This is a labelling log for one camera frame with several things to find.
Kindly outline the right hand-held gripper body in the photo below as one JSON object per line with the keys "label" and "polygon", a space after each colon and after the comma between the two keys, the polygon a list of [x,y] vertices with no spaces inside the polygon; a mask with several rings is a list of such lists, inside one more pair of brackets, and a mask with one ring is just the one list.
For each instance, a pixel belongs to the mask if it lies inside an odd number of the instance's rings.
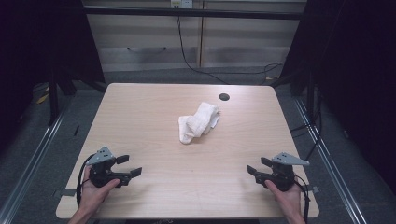
{"label": "right hand-held gripper body", "polygon": [[272,159],[273,166],[269,167],[272,169],[271,174],[262,173],[263,181],[257,181],[257,184],[261,184],[266,188],[265,181],[272,181],[278,189],[281,191],[288,191],[294,185],[294,179],[296,174],[293,171],[294,165],[308,166],[309,162],[290,155],[286,152],[281,152],[275,155]]}

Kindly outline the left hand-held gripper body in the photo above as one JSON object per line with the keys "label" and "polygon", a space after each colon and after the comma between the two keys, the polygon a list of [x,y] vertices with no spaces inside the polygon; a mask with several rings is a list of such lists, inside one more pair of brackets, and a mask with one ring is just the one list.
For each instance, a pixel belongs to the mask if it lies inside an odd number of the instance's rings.
{"label": "left hand-held gripper body", "polygon": [[103,187],[113,179],[120,181],[118,188],[129,184],[130,180],[125,177],[128,173],[112,171],[116,158],[108,147],[102,147],[86,161],[86,165],[91,167],[89,179],[97,188]]}

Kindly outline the white towel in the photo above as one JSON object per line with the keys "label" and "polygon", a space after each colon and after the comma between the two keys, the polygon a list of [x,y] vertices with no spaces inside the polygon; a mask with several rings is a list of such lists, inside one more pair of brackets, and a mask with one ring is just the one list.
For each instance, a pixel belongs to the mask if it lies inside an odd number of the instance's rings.
{"label": "white towel", "polygon": [[179,141],[187,145],[214,129],[219,121],[219,107],[202,102],[194,115],[178,118]]}

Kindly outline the person's left hand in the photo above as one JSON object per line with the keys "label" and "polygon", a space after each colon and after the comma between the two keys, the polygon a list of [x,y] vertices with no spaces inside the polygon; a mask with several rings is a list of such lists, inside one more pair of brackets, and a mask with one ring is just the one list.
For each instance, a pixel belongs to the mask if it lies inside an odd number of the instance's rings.
{"label": "person's left hand", "polygon": [[89,179],[90,170],[90,166],[84,170],[81,200],[78,207],[78,211],[84,217],[91,217],[98,210],[109,192],[120,183],[118,179],[113,179],[103,187],[97,188]]}

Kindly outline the person's right hand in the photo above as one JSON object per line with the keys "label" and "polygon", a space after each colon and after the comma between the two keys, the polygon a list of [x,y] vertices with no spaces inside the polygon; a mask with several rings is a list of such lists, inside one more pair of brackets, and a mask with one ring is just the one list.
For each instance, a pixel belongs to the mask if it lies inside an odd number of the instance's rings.
{"label": "person's right hand", "polygon": [[288,191],[281,191],[270,180],[265,181],[266,187],[274,194],[284,217],[299,214],[301,216],[301,190],[294,184]]}

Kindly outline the black metal stand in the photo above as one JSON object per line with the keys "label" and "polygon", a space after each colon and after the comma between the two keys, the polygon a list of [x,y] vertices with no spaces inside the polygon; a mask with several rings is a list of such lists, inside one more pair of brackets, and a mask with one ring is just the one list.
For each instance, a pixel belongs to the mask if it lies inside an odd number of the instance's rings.
{"label": "black metal stand", "polygon": [[51,126],[59,116],[58,88],[56,76],[53,70],[49,72],[49,105],[49,126]]}
{"label": "black metal stand", "polygon": [[306,111],[309,121],[312,121],[314,119],[314,95],[315,95],[315,80],[312,72],[309,72],[307,95],[306,95]]}

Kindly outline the dark curtain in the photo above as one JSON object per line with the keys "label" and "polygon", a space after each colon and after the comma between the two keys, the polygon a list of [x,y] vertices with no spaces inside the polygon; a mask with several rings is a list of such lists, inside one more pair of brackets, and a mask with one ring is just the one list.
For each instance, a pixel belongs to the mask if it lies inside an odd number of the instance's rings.
{"label": "dark curtain", "polygon": [[396,0],[306,0],[281,76],[315,81],[396,194]]}

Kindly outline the black horizontal bar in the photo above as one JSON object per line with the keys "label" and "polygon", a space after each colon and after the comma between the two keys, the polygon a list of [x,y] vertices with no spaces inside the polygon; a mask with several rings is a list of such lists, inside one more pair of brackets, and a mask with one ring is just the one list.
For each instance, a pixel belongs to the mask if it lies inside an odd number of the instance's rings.
{"label": "black horizontal bar", "polygon": [[266,12],[212,9],[177,9],[177,8],[137,8],[137,7],[84,7],[86,14],[95,15],[134,15],[134,16],[174,16],[174,17],[202,17],[202,18],[237,18],[237,19],[266,19],[293,20],[305,18],[304,13],[295,12]]}

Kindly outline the metal floor rail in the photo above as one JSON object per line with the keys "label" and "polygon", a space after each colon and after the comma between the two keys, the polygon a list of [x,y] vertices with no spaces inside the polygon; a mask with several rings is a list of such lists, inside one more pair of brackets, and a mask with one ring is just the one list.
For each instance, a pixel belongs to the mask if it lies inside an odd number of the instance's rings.
{"label": "metal floor rail", "polygon": [[20,176],[13,174],[13,177],[17,178],[17,182],[13,186],[12,191],[8,194],[4,205],[0,208],[0,224],[11,224],[34,179],[38,167],[48,152],[50,143],[62,124],[64,113],[67,111],[69,105],[70,101],[66,100],[59,114],[51,118],[49,124],[46,126],[46,130],[40,135],[39,142],[36,145],[31,145],[31,148],[34,149],[34,153],[29,161],[22,162],[21,158],[15,160],[15,162],[23,168],[23,171]]}
{"label": "metal floor rail", "polygon": [[353,224],[368,224],[359,204],[351,193],[345,179],[342,177],[334,159],[332,158],[329,149],[321,138],[317,126],[313,121],[309,121],[304,102],[301,99],[295,99],[294,102]]}

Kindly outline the white wall power outlet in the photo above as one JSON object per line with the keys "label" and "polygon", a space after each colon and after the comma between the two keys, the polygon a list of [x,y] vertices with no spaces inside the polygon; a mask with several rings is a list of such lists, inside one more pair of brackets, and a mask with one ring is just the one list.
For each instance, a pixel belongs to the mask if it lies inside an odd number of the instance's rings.
{"label": "white wall power outlet", "polygon": [[192,0],[170,0],[171,8],[193,8]]}

